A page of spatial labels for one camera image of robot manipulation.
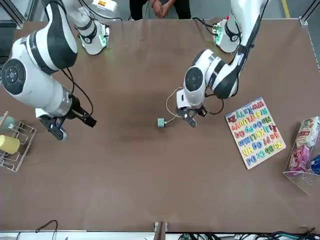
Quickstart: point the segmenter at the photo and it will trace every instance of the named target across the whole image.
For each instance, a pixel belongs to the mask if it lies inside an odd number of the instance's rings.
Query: alphabet puzzle board
[[[227,114],[225,119],[247,169],[286,148],[262,97]]]

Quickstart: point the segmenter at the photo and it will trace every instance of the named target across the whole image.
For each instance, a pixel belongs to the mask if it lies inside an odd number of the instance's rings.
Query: metal rack
[[[17,172],[28,153],[37,130],[19,120],[14,120],[14,124],[10,123],[8,128],[2,128],[7,116],[8,111],[4,113],[0,121],[1,134],[19,139],[20,147],[14,154],[0,150],[0,167],[5,167],[13,172]]]

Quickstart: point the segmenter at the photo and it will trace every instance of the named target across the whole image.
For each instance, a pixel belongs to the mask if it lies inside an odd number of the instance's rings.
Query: electrical cable
[[[312,233],[315,230],[315,228],[311,228],[307,232],[303,234],[293,234],[285,231],[276,231],[273,233],[265,234],[265,233],[259,233],[256,235],[254,240],[258,240],[260,238],[264,238],[267,240],[279,240],[280,237],[287,237],[287,238],[294,238],[296,240],[308,240],[310,237],[315,239],[315,236],[319,237],[318,234]]]
[[[213,36],[218,36],[218,34],[213,33],[213,32],[210,31],[210,29],[209,29],[209,28],[213,28],[213,27],[214,27],[214,24],[208,24],[208,23],[206,23],[204,18],[201,20],[201,19],[198,18],[198,17],[193,17],[192,20],[197,20],[197,21],[199,21],[201,24],[203,24],[203,25],[205,26],[206,30],[207,30],[211,35],[213,35]]]
[[[74,80],[74,77],[71,75],[71,76],[68,76],[68,74],[65,72],[64,69],[61,69],[61,71],[63,72],[63,74],[72,82],[72,91],[71,91],[71,94],[74,93],[75,91],[75,80]]]
[[[94,105],[93,105],[90,97],[86,94],[86,92],[74,81],[74,77],[73,77],[70,69],[68,67],[66,69],[69,72],[71,77],[69,77],[68,74],[63,69],[61,69],[63,74],[72,82],[72,84],[74,84],[83,93],[83,95],[86,97],[86,99],[88,100],[88,102],[91,105],[91,112],[90,113],[88,113],[87,111],[83,110],[87,114],[87,115],[84,115],[83,118],[85,119],[87,117],[90,117],[94,113]]]
[[[220,100],[221,100],[221,102],[222,102],[222,107],[221,107],[221,109],[219,110],[219,111],[217,111],[217,112],[211,112],[211,111],[208,111],[204,106],[204,109],[207,111],[207,113],[208,114],[211,114],[211,115],[218,115],[219,113],[221,113],[222,112],[222,110],[224,109],[224,107],[225,107],[225,102],[224,102],[224,100],[223,99],[221,99],[221,98],[219,98]]]
[[[41,229],[44,229],[45,227],[49,226],[51,223],[55,223],[55,229],[54,229],[54,232],[53,232],[53,235],[52,235],[52,240],[54,240],[55,238],[55,234],[57,232],[57,229],[58,229],[58,221],[57,220],[50,220],[48,221],[45,225],[39,227],[37,230],[35,230],[34,232],[37,234],[40,232]]]
[[[84,4],[91,12],[93,12],[95,15],[98,15],[99,17],[101,17],[101,18],[103,18],[103,19],[109,19],[109,20],[120,19],[121,22],[123,22],[121,17],[106,17],[106,16],[102,16],[102,15],[96,13],[95,11],[93,11],[93,10],[88,6],[88,4],[86,4],[86,2],[85,2],[84,0],[78,0],[78,1],[79,1],[80,4],[81,4],[80,1],[82,1],[83,4]]]
[[[167,124],[170,123],[171,121],[173,121],[175,118],[181,118],[181,117],[178,116],[177,114],[174,114],[173,112],[171,112],[171,111],[169,110],[169,108],[168,108],[168,101],[169,101],[169,99],[176,93],[176,91],[177,91],[178,89],[183,89],[183,87],[177,87],[177,88],[173,91],[173,93],[171,93],[171,94],[168,96],[168,98],[167,98],[166,101],[165,101],[166,109],[168,110],[168,112],[169,112],[172,116],[174,116],[174,117],[171,118],[170,120],[166,121]]]

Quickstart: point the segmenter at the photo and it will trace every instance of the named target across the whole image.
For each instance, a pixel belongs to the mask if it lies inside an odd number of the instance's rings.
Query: brown table
[[[16,37],[41,26],[25,24]],[[298,122],[319,114],[319,71],[298,20],[262,21],[238,94],[220,115],[197,117],[195,129],[182,120],[159,129],[156,121],[170,117],[166,99],[197,53],[217,50],[212,36],[192,20],[111,27],[109,48],[97,56],[77,39],[71,68],[94,103],[95,128],[67,121],[69,140],[59,142],[31,107],[1,89],[1,113],[39,132],[19,172],[0,169],[0,230],[34,230],[51,219],[61,230],[152,231],[157,221],[169,222],[170,231],[319,230],[320,198],[282,174]],[[70,86],[61,73],[54,77]],[[287,148],[246,170],[225,115],[260,96]],[[214,111],[221,103],[212,97],[205,104]]]

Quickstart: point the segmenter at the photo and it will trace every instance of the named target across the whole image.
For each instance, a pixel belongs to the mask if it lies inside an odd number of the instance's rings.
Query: yellow cup
[[[0,135],[0,150],[15,154],[20,147],[20,140],[11,136]]]

